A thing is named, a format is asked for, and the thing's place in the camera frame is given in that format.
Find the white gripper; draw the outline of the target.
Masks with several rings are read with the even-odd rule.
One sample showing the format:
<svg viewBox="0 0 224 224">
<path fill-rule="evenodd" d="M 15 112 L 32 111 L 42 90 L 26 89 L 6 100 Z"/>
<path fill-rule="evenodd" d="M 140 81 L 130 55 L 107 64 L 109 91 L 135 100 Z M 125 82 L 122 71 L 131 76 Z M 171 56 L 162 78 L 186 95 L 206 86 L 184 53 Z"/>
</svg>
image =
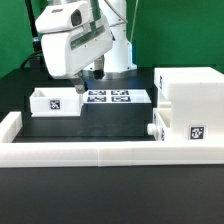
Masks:
<svg viewBox="0 0 224 224">
<path fill-rule="evenodd" d="M 70 79 L 78 94 L 87 84 L 77 73 L 94 62 L 94 78 L 104 77 L 104 57 L 113 36 L 98 0 L 52 0 L 35 21 L 49 74 Z"/>
</svg>

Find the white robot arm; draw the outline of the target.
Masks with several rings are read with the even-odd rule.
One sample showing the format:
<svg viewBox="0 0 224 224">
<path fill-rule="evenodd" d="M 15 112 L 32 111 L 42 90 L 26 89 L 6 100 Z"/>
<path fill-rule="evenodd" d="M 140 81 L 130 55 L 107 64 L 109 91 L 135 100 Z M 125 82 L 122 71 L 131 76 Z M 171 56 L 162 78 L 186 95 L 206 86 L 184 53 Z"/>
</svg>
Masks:
<svg viewBox="0 0 224 224">
<path fill-rule="evenodd" d="M 35 25 L 49 74 L 82 94 L 85 70 L 97 79 L 134 70 L 126 24 L 126 0 L 48 0 Z"/>
</svg>

